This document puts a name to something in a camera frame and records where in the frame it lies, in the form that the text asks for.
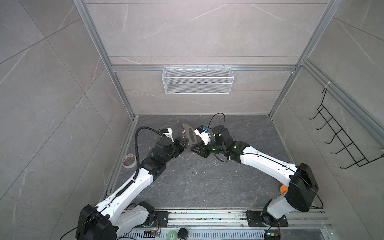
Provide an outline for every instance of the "white wire basket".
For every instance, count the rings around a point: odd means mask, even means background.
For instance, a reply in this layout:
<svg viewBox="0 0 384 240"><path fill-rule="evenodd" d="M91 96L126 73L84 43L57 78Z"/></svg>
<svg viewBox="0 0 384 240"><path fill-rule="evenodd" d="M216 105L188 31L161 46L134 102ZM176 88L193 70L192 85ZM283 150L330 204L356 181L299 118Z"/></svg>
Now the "white wire basket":
<svg viewBox="0 0 384 240"><path fill-rule="evenodd" d="M166 94L230 93L233 71L230 67L166 67L162 80Z"/></svg>

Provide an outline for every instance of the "vertical metal post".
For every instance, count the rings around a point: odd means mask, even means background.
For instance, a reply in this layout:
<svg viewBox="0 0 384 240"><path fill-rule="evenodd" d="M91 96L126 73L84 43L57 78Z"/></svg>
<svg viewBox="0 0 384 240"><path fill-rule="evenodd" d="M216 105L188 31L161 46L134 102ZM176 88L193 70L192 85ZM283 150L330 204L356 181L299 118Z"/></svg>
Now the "vertical metal post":
<svg viewBox="0 0 384 240"><path fill-rule="evenodd" d="M314 47L316 46L320 37L323 35L325 29L327 28L329 22L332 20L333 16L335 15L342 1L343 0L330 0L330 2L328 3L323 15L320 18L319 23L317 24L311 38L309 39L307 45L305 46L303 52L301 53L301 56L298 62L296 63L296 70L288 77L283 89L281 90L279 96L277 97L275 103L273 104L271 111L269 111L268 115L271 118L273 118L273 116L277 112L277 109L280 107L280 104L283 102L286 94L288 93L288 90L291 88L297 75L302 69L303 65L301 64L301 62L305 58L308 58L309 55L312 53Z"/></svg>
<svg viewBox="0 0 384 240"><path fill-rule="evenodd" d="M119 96L121 98L121 101L124 104L125 109L127 110L129 116L131 119L135 117L135 114L133 113L132 107L130 106L127 96L125 95L124 89L121 86L121 83L119 79L117 78L117 75L112 70L112 64L108 57L108 54L105 50L105 47L101 41L101 38L99 34L97 33L96 27L92 21L91 15L89 14L89 11L87 9L87 6L84 2L84 0L73 0L74 4L76 5L77 10L79 11L79 14L81 16L81 19L83 20L85 27L87 28L89 35L91 36L91 39L93 43L95 44L95 47L100 55L101 60L103 61L105 68L107 69L107 72L109 76L112 79L113 84L116 87L116 90L119 93Z"/></svg>

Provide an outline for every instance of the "gray marble floor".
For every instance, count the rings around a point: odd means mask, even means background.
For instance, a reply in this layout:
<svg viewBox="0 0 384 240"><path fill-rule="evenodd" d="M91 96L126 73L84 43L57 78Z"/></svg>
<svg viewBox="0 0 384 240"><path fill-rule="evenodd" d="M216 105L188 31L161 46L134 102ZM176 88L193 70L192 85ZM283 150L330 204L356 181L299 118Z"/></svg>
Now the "gray marble floor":
<svg viewBox="0 0 384 240"><path fill-rule="evenodd" d="M226 116L225 126L234 140L249 143L256 149L283 161L289 161L277 132L268 116ZM196 128L207 125L211 116L139 116L137 127L154 129L171 127L173 136L182 136L184 123ZM211 126L222 124L217 115ZM158 136L141 130L138 137L143 160ZM134 154L131 142L128 153ZM121 186L135 169L122 168L116 186ZM246 207L261 208L280 195L281 184L269 175L234 161L220 162L214 156L202 158L189 149L167 163L166 170L142 191L133 202L146 201L154 207Z"/></svg>

